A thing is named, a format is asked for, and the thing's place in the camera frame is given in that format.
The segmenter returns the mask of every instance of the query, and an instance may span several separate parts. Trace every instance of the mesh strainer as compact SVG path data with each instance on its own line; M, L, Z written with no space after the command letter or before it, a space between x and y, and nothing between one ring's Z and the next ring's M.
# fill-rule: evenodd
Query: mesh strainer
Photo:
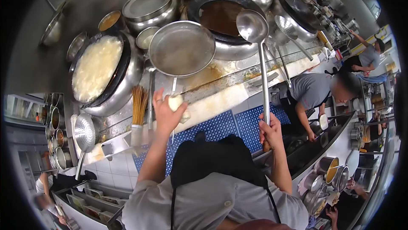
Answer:
M75 121L75 140L81 149L81 156L79 157L78 168L75 175L76 180L79 180L85 154L94 149L97 136L98 133L95 131L95 125L91 115L86 113L80 114Z

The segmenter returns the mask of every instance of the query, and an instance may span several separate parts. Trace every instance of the metal ladle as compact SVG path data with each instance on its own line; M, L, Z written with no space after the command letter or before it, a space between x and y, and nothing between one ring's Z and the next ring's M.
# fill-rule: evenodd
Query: metal ladle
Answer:
M267 70L265 64L265 52L263 43L269 33L269 26L265 18L253 10L243 10L237 15L237 29L239 34L246 41L258 44L259 61L261 63L262 92L264 96L264 121L269 125L271 118L269 115L269 91Z

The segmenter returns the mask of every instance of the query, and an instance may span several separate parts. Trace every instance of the gray shirt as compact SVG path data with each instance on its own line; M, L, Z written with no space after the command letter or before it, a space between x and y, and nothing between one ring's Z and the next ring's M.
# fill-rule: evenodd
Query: gray shirt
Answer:
M332 76L325 73L303 73L292 78L290 94L306 110L317 107L329 95ZM279 97L287 97L286 88L279 90Z
M269 179L268 186L281 222L305 229L309 217L303 202L280 191ZM160 184L138 182L122 212L126 229L170 229L172 193L170 176ZM174 229L216 229L226 217L238 223L254 219L277 222L266 190L238 178L213 172L177 188Z
M380 65L380 53L375 50L373 45L369 45L363 52L358 55L360 59L361 66L366 67L373 64L374 68Z

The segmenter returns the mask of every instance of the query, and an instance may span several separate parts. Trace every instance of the person's left hand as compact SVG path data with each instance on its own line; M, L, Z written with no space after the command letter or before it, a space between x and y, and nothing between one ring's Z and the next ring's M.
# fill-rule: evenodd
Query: person's left hand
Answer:
M331 208L326 209L326 215L329 216L332 221L337 222L337 217L339 215L339 212L337 211L337 208L334 207L334 211L331 210Z
M358 66L358 65L351 65L351 69L352 70L360 70L360 66Z

